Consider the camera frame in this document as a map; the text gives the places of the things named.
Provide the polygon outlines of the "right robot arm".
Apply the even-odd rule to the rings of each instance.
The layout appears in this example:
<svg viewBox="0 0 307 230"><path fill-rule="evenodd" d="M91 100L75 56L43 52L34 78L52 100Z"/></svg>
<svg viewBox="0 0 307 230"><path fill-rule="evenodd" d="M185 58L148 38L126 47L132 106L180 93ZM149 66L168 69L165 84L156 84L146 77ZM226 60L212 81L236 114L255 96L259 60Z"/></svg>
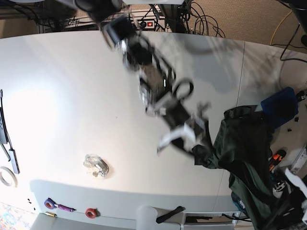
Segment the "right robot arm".
<svg viewBox="0 0 307 230"><path fill-rule="evenodd" d="M128 6L121 0L75 0L73 4L100 27L107 44L122 53L124 66L137 73L145 113L163 119L170 128L157 152L173 145L196 161L212 157L209 121L202 115L207 105L200 104L194 114L186 110L183 103L194 91L192 80L175 83L174 69L142 34Z"/></svg>

